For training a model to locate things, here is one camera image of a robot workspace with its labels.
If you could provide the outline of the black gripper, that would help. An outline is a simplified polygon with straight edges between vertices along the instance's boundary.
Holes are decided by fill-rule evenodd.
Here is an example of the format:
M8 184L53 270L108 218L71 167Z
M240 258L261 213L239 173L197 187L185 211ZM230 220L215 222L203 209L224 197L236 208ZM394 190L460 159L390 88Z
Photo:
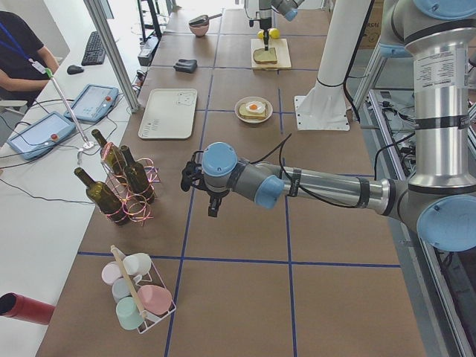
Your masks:
M259 23L260 29L263 30L264 50L269 50L269 31L272 24L272 11L279 7L279 1L258 0L249 2L249 25L254 26L255 22Z
M199 153L203 153L203 151L196 150L192 154L191 159L186 163L185 168L181 171L181 190L188 192L193 187L205 191L210 196L208 216L217 217L222 198L226 197L230 193L230 190L224 189L223 191L215 192L205 184L202 164L196 161L196 156Z

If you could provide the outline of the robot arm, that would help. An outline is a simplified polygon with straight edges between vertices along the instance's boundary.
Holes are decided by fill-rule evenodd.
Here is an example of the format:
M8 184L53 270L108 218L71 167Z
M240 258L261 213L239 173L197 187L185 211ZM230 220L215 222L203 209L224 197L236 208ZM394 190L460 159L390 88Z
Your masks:
M223 142L182 171L181 188L210 196L208 213L235 192L273 208L280 196L367 208L397 219L442 251L475 246L475 178L468 170L468 45L473 1L386 1L378 52L413 59L416 171L407 180L367 179L248 161Z
M298 8L303 1L289 0L259 0L245 1L245 13L248 17L249 26L252 28L255 22L259 23L263 31L264 50L269 50L269 31L272 26L272 12L275 10L286 20L292 21L298 14Z

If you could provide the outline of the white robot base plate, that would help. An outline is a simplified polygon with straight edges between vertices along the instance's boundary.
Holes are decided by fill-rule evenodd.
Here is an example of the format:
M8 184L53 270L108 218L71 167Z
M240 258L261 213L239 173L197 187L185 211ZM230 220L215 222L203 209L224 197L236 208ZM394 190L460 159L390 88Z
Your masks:
M342 94L337 97L318 97L315 103L310 97L295 96L294 104L298 130L350 130L347 107Z

